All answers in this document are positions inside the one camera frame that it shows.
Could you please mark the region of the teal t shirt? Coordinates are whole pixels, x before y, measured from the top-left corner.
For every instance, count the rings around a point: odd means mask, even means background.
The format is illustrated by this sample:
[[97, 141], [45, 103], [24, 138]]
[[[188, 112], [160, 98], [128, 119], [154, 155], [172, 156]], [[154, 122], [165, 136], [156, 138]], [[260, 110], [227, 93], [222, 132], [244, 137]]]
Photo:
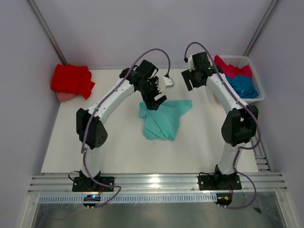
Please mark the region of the teal t shirt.
[[148, 140], [174, 141], [180, 126], [180, 117], [192, 108], [191, 100], [169, 100], [158, 110], [149, 110], [144, 102], [139, 104], [139, 118], [143, 119], [142, 133]]

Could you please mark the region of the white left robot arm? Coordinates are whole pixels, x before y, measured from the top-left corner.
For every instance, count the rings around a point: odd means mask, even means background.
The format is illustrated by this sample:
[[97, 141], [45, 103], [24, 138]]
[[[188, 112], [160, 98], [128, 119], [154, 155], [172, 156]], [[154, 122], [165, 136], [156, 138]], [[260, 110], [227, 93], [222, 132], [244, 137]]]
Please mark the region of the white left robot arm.
[[113, 181], [103, 180], [100, 171], [101, 146], [108, 133], [105, 122], [113, 111], [129, 96], [140, 92], [149, 110], [157, 110], [167, 97], [162, 92], [174, 85], [168, 74], [157, 77], [158, 68], [147, 60], [139, 66], [124, 69], [111, 90], [88, 109], [76, 113], [76, 133], [82, 142], [83, 166], [73, 180], [73, 192], [98, 191], [99, 184], [113, 191]]

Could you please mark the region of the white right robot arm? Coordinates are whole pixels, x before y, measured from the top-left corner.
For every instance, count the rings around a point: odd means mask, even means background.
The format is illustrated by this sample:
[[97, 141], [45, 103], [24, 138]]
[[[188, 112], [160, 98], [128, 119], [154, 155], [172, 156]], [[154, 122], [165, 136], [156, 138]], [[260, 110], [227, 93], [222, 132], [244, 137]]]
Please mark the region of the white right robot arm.
[[200, 173], [198, 176], [200, 190], [240, 190], [241, 183], [236, 165], [240, 153], [257, 131], [258, 108], [248, 105], [234, 91], [223, 70], [213, 64], [206, 52], [185, 57], [188, 69], [182, 77], [189, 91], [206, 86], [220, 101], [226, 113], [221, 127], [225, 142], [220, 161], [213, 174]]

